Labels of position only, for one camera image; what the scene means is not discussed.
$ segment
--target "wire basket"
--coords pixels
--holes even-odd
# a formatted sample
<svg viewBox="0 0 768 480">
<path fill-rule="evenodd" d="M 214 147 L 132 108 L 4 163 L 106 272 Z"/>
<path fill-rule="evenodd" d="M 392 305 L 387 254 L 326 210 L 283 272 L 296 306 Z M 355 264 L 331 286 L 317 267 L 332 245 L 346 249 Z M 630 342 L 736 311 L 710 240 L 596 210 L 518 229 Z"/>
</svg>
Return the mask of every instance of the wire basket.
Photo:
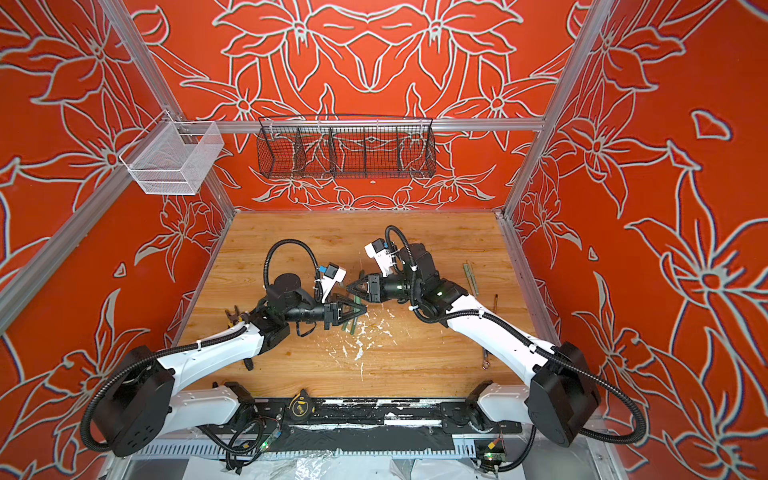
<svg viewBox="0 0 768 480">
<path fill-rule="evenodd" d="M 429 118 L 262 117 L 259 173 L 267 178 L 428 178 L 435 174 Z"/>
<path fill-rule="evenodd" d="M 146 194 L 195 195 L 224 147 L 216 122 L 203 135 L 184 136 L 174 122 L 162 122 L 150 136 L 146 148 L 125 164 Z"/>
</svg>

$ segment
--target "wooden table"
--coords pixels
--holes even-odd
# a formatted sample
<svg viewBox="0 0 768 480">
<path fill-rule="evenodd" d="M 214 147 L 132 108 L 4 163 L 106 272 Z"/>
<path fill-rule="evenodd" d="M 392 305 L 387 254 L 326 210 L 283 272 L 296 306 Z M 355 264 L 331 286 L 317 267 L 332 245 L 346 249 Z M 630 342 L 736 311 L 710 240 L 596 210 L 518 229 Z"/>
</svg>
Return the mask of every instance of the wooden table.
<svg viewBox="0 0 768 480">
<path fill-rule="evenodd" d="M 498 314 L 533 333 L 493 213 L 248 213 L 235 217 L 180 343 L 193 343 L 225 329 L 224 309 L 255 307 L 265 294 L 264 257 L 278 240 L 304 241 L 320 265 L 333 262 L 347 270 L 346 284 L 361 269 L 378 271 L 363 248 L 383 237 L 390 224 L 399 227 L 410 243 L 424 243 L 441 275 L 468 290 L 462 264 L 471 262 L 479 300 L 491 309 L 497 293 Z M 311 293 L 312 271 L 306 252 L 286 245 L 273 256 L 270 281 L 293 272 Z M 292 325 L 288 338 L 253 359 L 253 371 L 236 362 L 191 388 L 237 381 L 259 397 L 291 397 L 306 388 L 312 396 L 435 398 L 467 396 L 488 379 L 521 383 L 495 357 L 490 356 L 490 362 L 491 368 L 483 370 L 482 348 L 477 343 L 439 324 L 424 324 L 406 306 L 391 300 L 369 304 L 368 313 L 358 318 L 354 336 L 340 327 L 324 330 L 319 324 L 309 336 L 299 338 Z"/>
</svg>

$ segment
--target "black wire basket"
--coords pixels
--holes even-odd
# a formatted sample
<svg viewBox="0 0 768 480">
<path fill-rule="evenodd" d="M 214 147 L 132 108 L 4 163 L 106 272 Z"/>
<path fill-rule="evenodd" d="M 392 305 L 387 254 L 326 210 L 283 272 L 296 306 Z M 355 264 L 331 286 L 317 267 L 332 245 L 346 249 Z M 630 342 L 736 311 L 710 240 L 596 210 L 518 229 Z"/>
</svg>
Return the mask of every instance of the black wire basket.
<svg viewBox="0 0 768 480">
<path fill-rule="evenodd" d="M 430 118 L 324 114 L 261 117 L 259 122 L 259 173 L 266 178 L 429 178 L 435 174 Z"/>
</svg>

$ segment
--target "wooden tabletop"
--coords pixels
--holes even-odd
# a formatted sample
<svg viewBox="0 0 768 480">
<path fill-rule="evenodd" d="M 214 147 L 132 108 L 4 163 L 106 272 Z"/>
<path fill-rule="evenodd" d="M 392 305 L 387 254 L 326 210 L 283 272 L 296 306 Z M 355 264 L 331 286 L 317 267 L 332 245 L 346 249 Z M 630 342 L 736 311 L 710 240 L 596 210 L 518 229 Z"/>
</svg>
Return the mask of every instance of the wooden tabletop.
<svg viewBox="0 0 768 480">
<path fill-rule="evenodd" d="M 342 266 L 347 270 L 346 285 L 361 269 L 379 271 L 363 248 L 383 237 L 390 224 L 399 227 L 410 243 L 424 243 L 441 276 L 468 290 L 462 264 L 470 262 L 478 299 L 491 309 L 498 294 L 499 316 L 534 332 L 493 213 L 248 213 L 235 217 L 180 344 L 225 329 L 224 309 L 255 307 L 265 294 L 264 257 L 278 240 L 302 240 L 320 265 Z M 273 256 L 270 281 L 286 272 L 299 275 L 303 288 L 312 292 L 313 266 L 300 247 L 286 245 Z M 490 362 L 491 368 L 483 370 L 477 343 L 439 324 L 422 323 L 407 306 L 391 300 L 369 304 L 368 313 L 357 320 L 354 336 L 340 327 L 324 330 L 321 323 L 309 336 L 299 338 L 292 325 L 288 338 L 253 359 L 253 371 L 236 362 L 191 388 L 237 381 L 259 397 L 290 397 L 306 388 L 312 396 L 435 398 L 467 396 L 489 379 L 521 383 L 495 357 L 490 356 Z"/>
</svg>

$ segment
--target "red floral wallpaper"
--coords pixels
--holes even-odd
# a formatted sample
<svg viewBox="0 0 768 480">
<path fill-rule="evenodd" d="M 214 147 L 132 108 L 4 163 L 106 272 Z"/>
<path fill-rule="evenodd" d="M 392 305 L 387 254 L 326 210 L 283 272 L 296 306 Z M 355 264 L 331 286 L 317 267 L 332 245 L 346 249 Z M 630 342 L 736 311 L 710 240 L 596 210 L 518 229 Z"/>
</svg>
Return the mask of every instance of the red floral wallpaper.
<svg viewBox="0 0 768 480">
<path fill-rule="evenodd" d="M 768 475 L 757 45 L 765 2 L 617 2 L 515 211 L 561 338 L 650 420 L 631 478 Z"/>
<path fill-rule="evenodd" d="M 160 109 L 92 0 L 0 0 L 0 84 L 2 288 Z M 128 349 L 170 345 L 224 225 L 206 187 L 122 194 L 0 336 L 0 478 L 96 476 L 82 409 Z"/>
<path fill-rule="evenodd" d="M 94 0 L 0 2 L 0 289 L 160 109 Z"/>
<path fill-rule="evenodd" d="M 190 119 L 543 115 L 589 1 L 126 0 Z M 439 135 L 431 180 L 267 180 L 252 136 L 216 172 L 242 210 L 501 206 L 531 132 Z"/>
</svg>

